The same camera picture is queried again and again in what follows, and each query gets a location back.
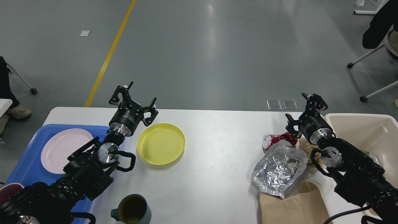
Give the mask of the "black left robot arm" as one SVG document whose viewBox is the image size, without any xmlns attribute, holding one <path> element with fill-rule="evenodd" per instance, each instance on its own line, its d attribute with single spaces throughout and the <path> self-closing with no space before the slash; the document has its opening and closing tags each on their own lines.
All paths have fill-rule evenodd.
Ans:
<svg viewBox="0 0 398 224">
<path fill-rule="evenodd" d="M 126 137 L 135 133 L 140 122 L 153 123 L 158 110 L 156 98 L 149 106 L 131 99 L 127 86 L 117 86 L 109 103 L 118 106 L 109 122 L 103 141 L 95 137 L 68 156 L 64 175 L 51 185 L 36 182 L 11 196 L 1 204 L 2 224 L 71 224 L 75 218 L 85 218 L 91 224 L 96 218 L 88 212 L 73 212 L 80 201 L 94 200 L 113 182 L 115 170 L 129 172 L 135 167 L 136 156 L 120 150 Z"/>
</svg>

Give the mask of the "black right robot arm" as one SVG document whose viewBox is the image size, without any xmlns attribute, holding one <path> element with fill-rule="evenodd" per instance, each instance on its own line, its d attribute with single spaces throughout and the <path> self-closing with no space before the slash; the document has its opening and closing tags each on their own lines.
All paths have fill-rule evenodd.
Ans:
<svg viewBox="0 0 398 224">
<path fill-rule="evenodd" d="M 294 138 L 304 136 L 310 144 L 317 146 L 310 153 L 310 160 L 316 169 L 336 182 L 334 192 L 358 206 L 357 209 L 331 216 L 325 223 L 344 215 L 372 209 L 379 219 L 364 215 L 362 224 L 396 224 L 397 188 L 384 177 L 384 168 L 346 140 L 336 137 L 332 127 L 320 114 L 328 108 L 320 95 L 302 93 L 302 96 L 307 101 L 305 110 L 297 120 L 286 114 L 286 130 Z"/>
</svg>

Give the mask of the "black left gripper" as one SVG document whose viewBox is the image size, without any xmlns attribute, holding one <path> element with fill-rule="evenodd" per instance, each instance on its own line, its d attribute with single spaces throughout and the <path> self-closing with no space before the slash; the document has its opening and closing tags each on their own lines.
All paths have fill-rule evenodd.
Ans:
<svg viewBox="0 0 398 224">
<path fill-rule="evenodd" d="M 142 107 L 140 104 L 132 103 L 129 90 L 133 83 L 130 82 L 127 86 L 117 86 L 109 100 L 109 104 L 118 107 L 109 122 L 109 128 L 111 131 L 119 132 L 125 137 L 132 136 L 141 121 L 148 127 L 158 115 L 158 111 L 155 108 L 156 97 L 152 99 L 149 106 Z M 150 116 L 145 117 L 145 113 L 150 113 Z"/>
</svg>

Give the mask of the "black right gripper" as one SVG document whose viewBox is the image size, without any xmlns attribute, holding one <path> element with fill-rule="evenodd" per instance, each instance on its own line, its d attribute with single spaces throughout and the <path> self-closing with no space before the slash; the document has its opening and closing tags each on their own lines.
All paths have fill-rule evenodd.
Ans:
<svg viewBox="0 0 398 224">
<path fill-rule="evenodd" d="M 319 145 L 320 140 L 330 139 L 335 137 L 332 127 L 320 116 L 321 111 L 327 110 L 328 105 L 324 99 L 317 94 L 308 95 L 301 94 L 307 104 L 305 110 L 298 120 L 290 114 L 285 114 L 287 118 L 286 130 L 294 138 L 305 138 L 313 145 Z"/>
</svg>

